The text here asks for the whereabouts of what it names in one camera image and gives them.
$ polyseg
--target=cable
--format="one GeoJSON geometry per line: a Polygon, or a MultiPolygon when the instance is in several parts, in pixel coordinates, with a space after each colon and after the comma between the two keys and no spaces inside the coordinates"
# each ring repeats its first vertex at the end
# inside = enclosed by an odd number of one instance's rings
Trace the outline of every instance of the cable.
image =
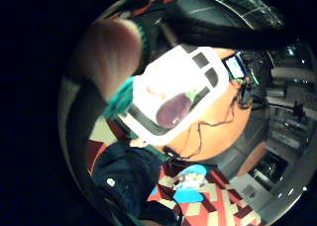
{"type": "Polygon", "coordinates": [[[202,148],[202,135],[201,135],[201,126],[208,126],[208,127],[217,127],[217,126],[220,126],[220,125],[223,125],[223,124],[229,124],[231,122],[233,122],[234,118],[235,118],[235,112],[234,112],[234,104],[235,102],[237,101],[237,96],[239,94],[239,91],[237,93],[237,95],[232,99],[231,103],[230,103],[230,106],[227,110],[227,114],[226,114],[226,117],[225,117],[225,120],[221,121],[221,122],[218,122],[218,123],[215,123],[215,124],[210,124],[208,122],[205,122],[205,121],[200,121],[198,123],[198,135],[199,135],[199,146],[197,148],[197,150],[192,153],[191,155],[189,155],[188,157],[180,157],[181,160],[185,161],[185,160],[189,160],[191,159],[192,157],[200,154],[201,152],[201,148],[202,148]],[[230,110],[232,112],[232,118],[231,120],[227,120],[228,116],[229,116],[229,113],[230,113],[230,110]]]}

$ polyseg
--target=hand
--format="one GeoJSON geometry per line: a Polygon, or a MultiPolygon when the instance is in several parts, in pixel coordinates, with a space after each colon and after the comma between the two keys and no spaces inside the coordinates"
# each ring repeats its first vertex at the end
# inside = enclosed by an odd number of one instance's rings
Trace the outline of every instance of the hand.
{"type": "Polygon", "coordinates": [[[143,148],[143,147],[146,147],[147,145],[148,145],[148,143],[145,140],[141,139],[141,138],[134,139],[134,140],[130,141],[130,146],[131,147],[143,148]]]}
{"type": "Polygon", "coordinates": [[[90,78],[105,100],[139,67],[142,41],[137,26],[127,20],[93,23],[79,42],[69,73],[90,78]]]}

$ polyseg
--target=desk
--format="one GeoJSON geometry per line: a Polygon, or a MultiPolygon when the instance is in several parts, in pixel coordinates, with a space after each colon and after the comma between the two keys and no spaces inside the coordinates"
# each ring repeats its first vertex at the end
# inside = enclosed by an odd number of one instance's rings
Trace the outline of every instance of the desk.
{"type": "MultiPolygon", "coordinates": [[[[226,92],[212,103],[191,127],[181,132],[168,146],[182,157],[188,157],[193,154],[198,149],[200,142],[197,123],[199,121],[205,121],[210,124],[215,124],[224,121],[230,103],[237,94],[239,85],[240,83],[236,81],[230,83],[226,92]]],[[[237,102],[235,102],[233,112],[234,118],[231,123],[216,127],[201,126],[201,151],[196,156],[190,158],[190,161],[210,159],[228,149],[238,139],[247,125],[251,108],[242,110],[239,108],[237,102]]],[[[232,114],[230,112],[227,120],[231,118],[232,114]]]]}

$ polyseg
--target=screen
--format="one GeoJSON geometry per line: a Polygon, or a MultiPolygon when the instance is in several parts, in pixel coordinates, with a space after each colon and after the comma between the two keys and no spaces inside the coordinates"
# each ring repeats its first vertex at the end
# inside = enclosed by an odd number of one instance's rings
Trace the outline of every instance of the screen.
{"type": "Polygon", "coordinates": [[[232,57],[229,57],[228,59],[226,59],[226,65],[229,68],[229,70],[234,78],[242,78],[242,77],[246,76],[244,71],[243,71],[243,68],[238,63],[238,60],[235,56],[232,56],[232,57]]]}

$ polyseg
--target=white device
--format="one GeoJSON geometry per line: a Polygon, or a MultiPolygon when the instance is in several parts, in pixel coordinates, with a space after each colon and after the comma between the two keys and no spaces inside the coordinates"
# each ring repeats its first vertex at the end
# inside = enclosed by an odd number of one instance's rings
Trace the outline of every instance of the white device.
{"type": "Polygon", "coordinates": [[[164,146],[193,123],[228,87],[226,67],[210,47],[177,46],[134,77],[133,104],[119,118],[139,137],[164,146]],[[173,128],[158,124],[160,107],[173,96],[195,92],[187,115],[173,128]]]}

